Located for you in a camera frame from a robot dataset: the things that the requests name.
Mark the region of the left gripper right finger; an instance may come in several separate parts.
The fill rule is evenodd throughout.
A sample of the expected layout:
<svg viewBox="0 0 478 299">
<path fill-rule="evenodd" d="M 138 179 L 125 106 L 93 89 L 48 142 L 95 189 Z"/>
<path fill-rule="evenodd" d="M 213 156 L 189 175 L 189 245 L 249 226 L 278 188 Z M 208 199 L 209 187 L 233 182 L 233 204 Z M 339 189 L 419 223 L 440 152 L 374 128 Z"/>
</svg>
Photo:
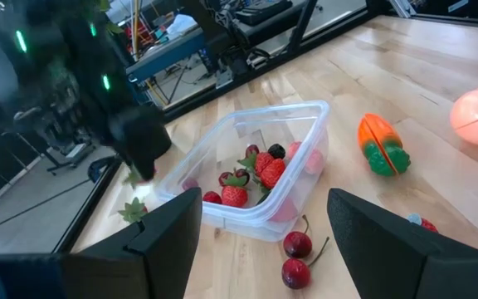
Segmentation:
<svg viewBox="0 0 478 299">
<path fill-rule="evenodd" d="M 327 214 L 362 298 L 478 298 L 478 249 L 343 189 L 329 191 Z"/>
</svg>

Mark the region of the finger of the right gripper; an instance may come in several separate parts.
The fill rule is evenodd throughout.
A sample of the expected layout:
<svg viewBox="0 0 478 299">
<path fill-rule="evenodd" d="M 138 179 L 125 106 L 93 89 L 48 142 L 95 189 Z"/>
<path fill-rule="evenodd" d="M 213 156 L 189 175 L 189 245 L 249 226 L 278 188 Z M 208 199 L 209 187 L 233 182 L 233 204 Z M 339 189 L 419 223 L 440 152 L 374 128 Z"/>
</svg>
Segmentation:
<svg viewBox="0 0 478 299">
<path fill-rule="evenodd" d="M 156 175 L 155 160 L 148 156 L 133 158 L 131 173 L 138 181 L 147 182 L 154 179 Z"/>
</svg>

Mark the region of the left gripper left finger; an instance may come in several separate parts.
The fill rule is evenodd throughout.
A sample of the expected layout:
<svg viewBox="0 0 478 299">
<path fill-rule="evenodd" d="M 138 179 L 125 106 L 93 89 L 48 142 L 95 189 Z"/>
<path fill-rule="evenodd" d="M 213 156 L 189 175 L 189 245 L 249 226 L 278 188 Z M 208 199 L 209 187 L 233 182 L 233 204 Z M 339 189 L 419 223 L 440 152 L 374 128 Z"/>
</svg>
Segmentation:
<svg viewBox="0 0 478 299">
<path fill-rule="evenodd" d="M 0 254 L 0 298 L 182 298 L 201 219 L 191 188 L 81 252 Z"/>
</svg>

